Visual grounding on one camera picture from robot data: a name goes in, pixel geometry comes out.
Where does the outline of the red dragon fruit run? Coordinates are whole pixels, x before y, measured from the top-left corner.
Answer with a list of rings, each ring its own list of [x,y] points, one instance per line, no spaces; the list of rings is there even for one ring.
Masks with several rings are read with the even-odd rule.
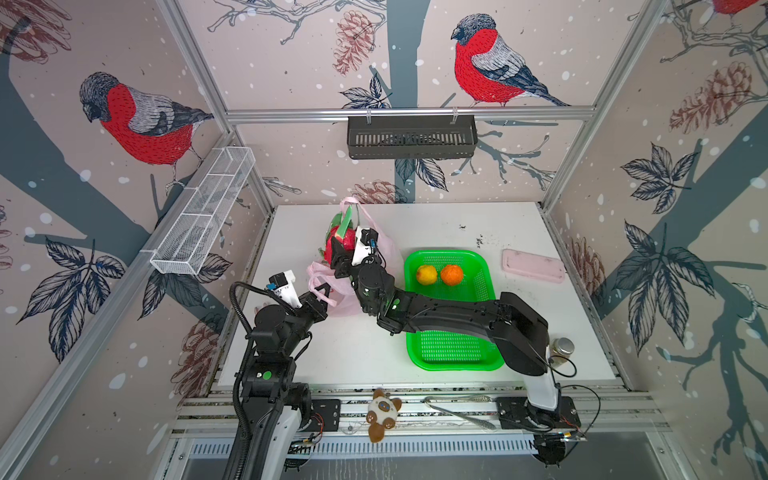
[[[332,218],[322,250],[324,262],[331,268],[339,262],[351,261],[356,246],[359,213],[356,207],[343,207]]]

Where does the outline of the pink plastic bag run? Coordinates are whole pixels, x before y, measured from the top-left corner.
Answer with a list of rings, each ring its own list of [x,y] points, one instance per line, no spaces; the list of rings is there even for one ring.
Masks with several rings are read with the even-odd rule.
[[[341,201],[329,224],[322,260],[307,268],[308,288],[328,305],[331,317],[363,312],[355,285],[366,264],[376,264],[404,285],[404,259],[396,243],[354,197]]]

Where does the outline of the yellow mango fruit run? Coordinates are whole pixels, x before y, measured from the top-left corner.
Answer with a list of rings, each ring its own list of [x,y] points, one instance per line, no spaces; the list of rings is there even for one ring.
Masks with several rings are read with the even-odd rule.
[[[416,280],[420,285],[433,285],[438,279],[439,273],[432,265],[421,265],[416,271]]]

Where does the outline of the orange fruit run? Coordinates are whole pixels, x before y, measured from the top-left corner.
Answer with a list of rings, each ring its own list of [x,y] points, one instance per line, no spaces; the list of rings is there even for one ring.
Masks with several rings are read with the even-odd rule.
[[[464,279],[464,271],[459,265],[446,265],[440,272],[441,281],[448,286],[457,286]]]

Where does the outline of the green plastic basket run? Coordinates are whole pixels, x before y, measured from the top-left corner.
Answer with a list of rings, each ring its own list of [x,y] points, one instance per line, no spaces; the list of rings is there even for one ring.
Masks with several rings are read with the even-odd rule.
[[[438,272],[455,265],[463,279],[455,286],[441,280],[423,285],[417,271],[432,266]],[[441,300],[485,301],[496,298],[486,260],[468,250],[420,250],[410,254],[404,264],[405,285],[410,292]],[[410,360],[426,371],[494,371],[503,365],[498,348],[488,340],[472,335],[441,331],[408,333],[406,348]]]

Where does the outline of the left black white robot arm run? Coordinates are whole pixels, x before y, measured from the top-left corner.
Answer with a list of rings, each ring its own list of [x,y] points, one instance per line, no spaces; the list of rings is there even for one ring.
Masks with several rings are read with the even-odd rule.
[[[236,281],[229,288],[246,348],[232,391],[238,427],[223,477],[278,479],[298,430],[313,414],[310,388],[296,382],[294,352],[310,329],[324,321],[328,305],[314,292],[292,306],[273,289]]]

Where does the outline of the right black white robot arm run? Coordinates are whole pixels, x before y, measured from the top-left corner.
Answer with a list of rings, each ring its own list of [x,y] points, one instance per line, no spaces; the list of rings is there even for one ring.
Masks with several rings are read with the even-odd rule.
[[[350,252],[341,237],[330,236],[331,268],[348,278],[362,311],[390,334],[445,331],[471,335],[496,345],[505,365],[523,379],[527,410],[519,427],[546,433],[561,422],[578,429],[575,407],[563,402],[550,360],[548,323],[519,296],[503,292],[482,302],[440,300],[395,286],[374,239],[364,229],[364,242]]]

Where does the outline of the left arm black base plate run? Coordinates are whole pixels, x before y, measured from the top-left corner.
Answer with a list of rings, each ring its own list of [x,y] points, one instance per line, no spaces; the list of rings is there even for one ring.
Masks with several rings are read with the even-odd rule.
[[[339,399],[315,399],[309,422],[301,432],[337,432],[340,424],[341,401]]]

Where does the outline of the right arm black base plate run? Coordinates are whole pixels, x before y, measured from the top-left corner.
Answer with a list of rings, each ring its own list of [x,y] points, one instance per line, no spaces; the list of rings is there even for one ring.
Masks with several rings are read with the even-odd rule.
[[[503,429],[521,429],[533,433],[579,430],[581,420],[573,399],[559,398],[554,411],[533,407],[524,397],[498,397],[495,399],[500,425]]]

